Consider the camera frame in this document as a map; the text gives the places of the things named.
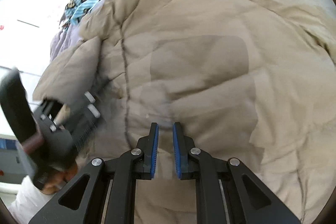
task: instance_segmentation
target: black tool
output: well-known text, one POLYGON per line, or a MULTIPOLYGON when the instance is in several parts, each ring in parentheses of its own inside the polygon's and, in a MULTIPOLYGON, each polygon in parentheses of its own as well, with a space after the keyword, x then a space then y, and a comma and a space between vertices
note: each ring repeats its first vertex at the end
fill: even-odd
POLYGON ((111 180, 105 223, 134 223, 136 181, 154 177, 158 140, 159 127, 152 123, 149 135, 140 138, 135 149, 105 162, 93 159, 29 224, 100 224, 111 180))
POLYGON ((108 80, 98 80, 90 92, 70 106, 69 118, 57 125, 54 119, 62 103, 44 100, 32 113, 19 71, 11 70, 1 81, 1 108, 19 141, 21 163, 38 189, 44 188, 54 172, 65 171, 74 164, 100 118, 95 102, 107 83, 108 80))
POLYGON ((173 126, 176 173, 196 180, 198 224, 300 224, 298 218, 239 159, 213 158, 173 126))

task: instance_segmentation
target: hand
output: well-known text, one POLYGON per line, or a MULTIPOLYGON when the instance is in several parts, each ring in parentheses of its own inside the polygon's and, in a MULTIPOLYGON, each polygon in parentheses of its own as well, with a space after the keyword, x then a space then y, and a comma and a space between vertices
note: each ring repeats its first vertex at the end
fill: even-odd
POLYGON ((46 195, 51 195, 59 191, 57 185, 66 181, 71 180, 78 172, 78 166, 76 163, 72 165, 68 170, 62 172, 56 172, 53 174, 48 182, 44 185, 44 188, 41 190, 42 193, 46 195))

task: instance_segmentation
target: floor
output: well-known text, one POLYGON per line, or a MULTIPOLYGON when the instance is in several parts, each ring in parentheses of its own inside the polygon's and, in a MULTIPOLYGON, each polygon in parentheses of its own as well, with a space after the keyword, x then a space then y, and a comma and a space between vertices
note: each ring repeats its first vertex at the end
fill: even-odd
MULTIPOLYGON (((17 67, 30 107, 40 76, 49 64, 50 42, 68 0, 0 0, 0 78, 17 67)), ((15 139, 0 109, 0 138, 15 139)))

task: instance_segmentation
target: person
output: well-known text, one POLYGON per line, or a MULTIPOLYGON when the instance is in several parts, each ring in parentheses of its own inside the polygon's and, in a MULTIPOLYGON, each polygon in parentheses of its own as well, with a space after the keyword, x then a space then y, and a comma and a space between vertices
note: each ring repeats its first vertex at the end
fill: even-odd
POLYGON ((59 191, 59 186, 71 180, 77 171, 78 166, 74 163, 66 172, 55 172, 42 191, 33 185, 29 176, 24 177, 21 183, 22 190, 18 191, 15 201, 8 206, 9 212, 19 224, 29 223, 33 216, 59 191))
MULTIPOLYGON (((137 183, 135 223, 196 222, 194 184, 174 173, 181 122, 197 147, 242 160, 308 224, 336 174, 335 19, 332 0, 103 0, 34 98, 70 106, 96 77, 111 80, 87 160, 119 157, 159 124, 157 172, 137 183)), ((29 202, 16 206, 21 224, 29 202)))

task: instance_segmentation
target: beige duvet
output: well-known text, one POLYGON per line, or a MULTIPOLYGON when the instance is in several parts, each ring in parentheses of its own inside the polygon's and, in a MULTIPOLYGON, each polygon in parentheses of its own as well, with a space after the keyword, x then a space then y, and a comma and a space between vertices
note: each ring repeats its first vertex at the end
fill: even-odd
POLYGON ((136 223, 196 221, 194 182, 174 171, 181 122, 197 147, 241 159, 308 224, 336 185, 335 18, 332 0, 105 0, 34 97, 71 105, 96 73, 111 79, 90 159, 119 157, 159 124, 136 223))

